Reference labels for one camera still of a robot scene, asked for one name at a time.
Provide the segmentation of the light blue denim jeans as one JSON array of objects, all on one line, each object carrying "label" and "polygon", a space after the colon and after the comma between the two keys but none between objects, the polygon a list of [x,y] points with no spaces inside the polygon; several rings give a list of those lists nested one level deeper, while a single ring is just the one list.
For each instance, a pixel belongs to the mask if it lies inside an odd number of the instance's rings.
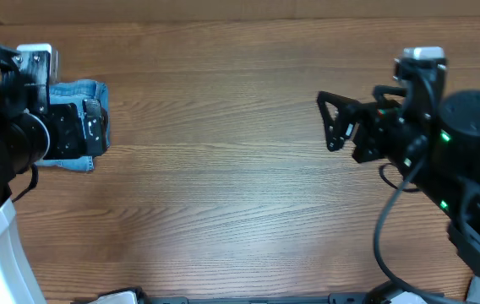
[{"label": "light blue denim jeans", "polygon": [[[109,115],[108,88],[105,83],[92,79],[80,79],[70,83],[57,83],[49,88],[50,102],[55,104],[76,105],[80,118],[85,116],[84,100],[98,100]],[[35,163],[41,167],[59,167],[70,171],[90,172],[95,169],[92,156],[81,156],[78,159],[40,160]]]}]

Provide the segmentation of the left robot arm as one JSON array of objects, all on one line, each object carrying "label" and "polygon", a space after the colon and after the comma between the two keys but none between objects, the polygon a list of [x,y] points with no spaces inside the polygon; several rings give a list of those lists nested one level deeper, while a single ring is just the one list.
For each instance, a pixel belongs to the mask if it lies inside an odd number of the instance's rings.
[{"label": "left robot arm", "polygon": [[62,83],[49,44],[0,45],[0,303],[42,303],[19,238],[10,182],[42,165],[89,170],[110,145],[106,86]]}]

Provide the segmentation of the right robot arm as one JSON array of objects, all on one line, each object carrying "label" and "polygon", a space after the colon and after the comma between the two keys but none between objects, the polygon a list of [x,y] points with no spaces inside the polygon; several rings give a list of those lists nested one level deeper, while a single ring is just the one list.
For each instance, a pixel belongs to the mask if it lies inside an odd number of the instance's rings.
[{"label": "right robot arm", "polygon": [[395,85],[373,100],[319,92],[327,149],[347,140],[359,163],[388,160],[403,177],[398,193],[421,192],[449,218],[458,256],[480,277],[480,90],[444,95],[443,57],[402,57]]}]

